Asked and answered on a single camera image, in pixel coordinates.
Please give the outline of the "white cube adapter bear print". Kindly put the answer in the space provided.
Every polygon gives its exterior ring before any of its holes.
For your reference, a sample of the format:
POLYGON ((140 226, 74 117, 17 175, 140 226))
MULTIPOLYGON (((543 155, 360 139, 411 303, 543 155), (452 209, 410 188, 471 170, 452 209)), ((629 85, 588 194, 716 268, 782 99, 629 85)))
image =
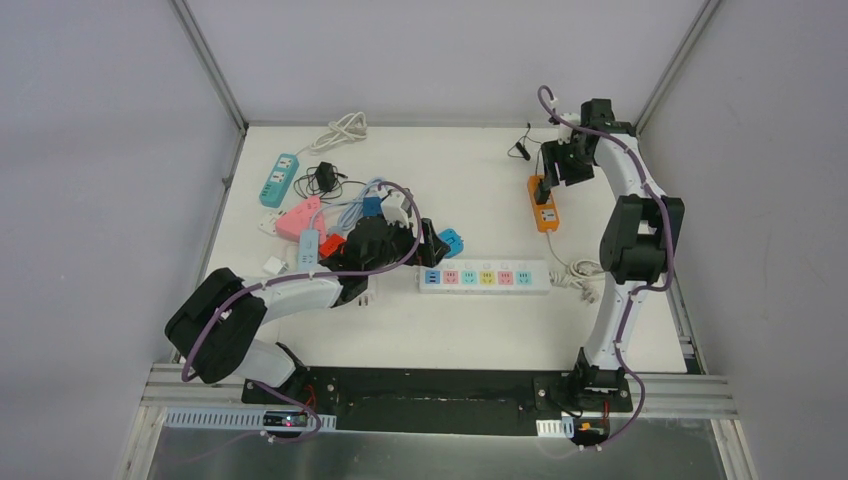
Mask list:
POLYGON ((356 298, 355 304, 360 308, 366 308, 372 305, 376 300, 376 293, 373 291, 365 291, 356 298))

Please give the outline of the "orange power strip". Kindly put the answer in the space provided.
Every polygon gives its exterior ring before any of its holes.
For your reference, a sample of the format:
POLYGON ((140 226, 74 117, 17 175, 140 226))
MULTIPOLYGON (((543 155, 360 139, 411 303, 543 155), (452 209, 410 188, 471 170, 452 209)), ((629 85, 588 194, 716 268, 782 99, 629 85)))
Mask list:
POLYGON ((560 226, 560 216, 553 196, 540 193, 543 175, 532 175, 527 180, 527 192, 533 219, 538 232, 552 233, 560 226))

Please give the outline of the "white long power strip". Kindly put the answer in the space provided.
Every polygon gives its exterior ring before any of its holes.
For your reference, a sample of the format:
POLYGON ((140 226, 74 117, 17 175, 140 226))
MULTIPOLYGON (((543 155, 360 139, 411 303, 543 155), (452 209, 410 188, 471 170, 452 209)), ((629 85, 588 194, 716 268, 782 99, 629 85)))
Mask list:
POLYGON ((593 303, 600 297, 596 283, 603 279, 600 265, 578 260, 564 271, 552 269, 543 259, 449 259, 436 267, 422 267, 419 291, 452 295, 548 294, 552 288, 575 288, 593 303))

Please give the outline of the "blue cube adapter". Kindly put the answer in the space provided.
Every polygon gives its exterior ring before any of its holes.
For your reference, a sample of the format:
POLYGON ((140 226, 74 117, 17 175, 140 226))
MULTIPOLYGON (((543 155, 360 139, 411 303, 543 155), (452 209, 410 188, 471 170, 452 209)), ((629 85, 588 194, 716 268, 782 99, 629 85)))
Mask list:
POLYGON ((366 196, 362 200, 363 217, 382 217, 382 199, 379 196, 366 196))

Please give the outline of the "light blue square adapter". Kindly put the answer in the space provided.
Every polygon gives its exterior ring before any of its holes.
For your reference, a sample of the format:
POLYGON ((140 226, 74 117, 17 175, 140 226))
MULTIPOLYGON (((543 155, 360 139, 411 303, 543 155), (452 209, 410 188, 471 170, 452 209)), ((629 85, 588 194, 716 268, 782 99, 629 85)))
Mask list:
POLYGON ((456 230, 452 228, 445 229, 438 234, 438 237, 448 247, 445 258, 453 258, 463 252, 464 241, 456 230))

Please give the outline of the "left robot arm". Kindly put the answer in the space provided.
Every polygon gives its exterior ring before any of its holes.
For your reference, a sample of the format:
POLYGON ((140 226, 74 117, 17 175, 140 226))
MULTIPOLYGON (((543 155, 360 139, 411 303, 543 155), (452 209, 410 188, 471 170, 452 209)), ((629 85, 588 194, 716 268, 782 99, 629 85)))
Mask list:
POLYGON ((231 269, 214 270, 172 315, 164 334, 185 358, 183 378, 206 384, 230 375, 257 381, 281 404, 297 402, 302 363, 281 344, 257 339, 271 321, 346 305, 372 276, 401 265, 434 267, 450 252, 428 218, 420 226, 391 224, 381 216, 359 219, 345 238, 328 237, 318 263, 277 278, 248 281, 231 269))

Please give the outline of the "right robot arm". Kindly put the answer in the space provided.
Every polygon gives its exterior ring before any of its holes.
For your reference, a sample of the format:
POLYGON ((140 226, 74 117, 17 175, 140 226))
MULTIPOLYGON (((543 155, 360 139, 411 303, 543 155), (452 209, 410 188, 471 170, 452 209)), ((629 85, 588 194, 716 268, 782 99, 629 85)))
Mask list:
POLYGON ((594 327, 571 371, 541 382, 538 406, 570 415, 629 412, 629 340, 647 295, 671 286, 685 206, 653 180, 633 126, 615 118, 610 100, 584 102, 577 124, 559 115, 553 101, 542 105, 560 133, 541 145, 543 173, 528 183, 537 220, 552 217, 553 187, 590 180, 596 170, 616 202, 599 246, 604 288, 594 327))

